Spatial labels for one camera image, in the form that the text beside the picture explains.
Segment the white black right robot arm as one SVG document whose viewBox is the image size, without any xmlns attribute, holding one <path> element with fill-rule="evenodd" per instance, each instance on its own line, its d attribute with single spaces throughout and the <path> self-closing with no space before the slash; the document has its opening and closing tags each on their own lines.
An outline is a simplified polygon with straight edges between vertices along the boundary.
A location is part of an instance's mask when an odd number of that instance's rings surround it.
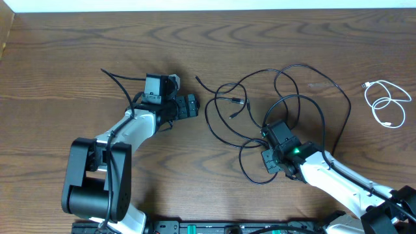
<svg viewBox="0 0 416 234">
<path fill-rule="evenodd" d="M 283 121 L 263 126 L 261 134 L 268 141 L 262 153 L 268 173 L 283 172 L 289 179 L 317 187 L 352 212 L 336 214 L 323 225 L 323 232 L 415 232 L 414 188 L 395 190 L 363 177 L 321 146 L 301 143 Z"/>
</svg>

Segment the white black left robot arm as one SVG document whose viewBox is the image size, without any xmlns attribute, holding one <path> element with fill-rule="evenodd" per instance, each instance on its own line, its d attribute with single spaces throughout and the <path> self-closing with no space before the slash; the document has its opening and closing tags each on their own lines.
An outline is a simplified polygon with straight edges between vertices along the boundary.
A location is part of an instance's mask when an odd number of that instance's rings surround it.
<svg viewBox="0 0 416 234">
<path fill-rule="evenodd" d="M 149 73 L 144 82 L 144 91 L 127 97 L 119 122 L 71 144 L 61 206 L 65 213 L 93 221 L 91 233 L 152 231 L 146 214 L 131 203 L 132 157 L 160 126 L 198 115 L 195 95 L 177 94 L 178 75 Z"/>
</svg>

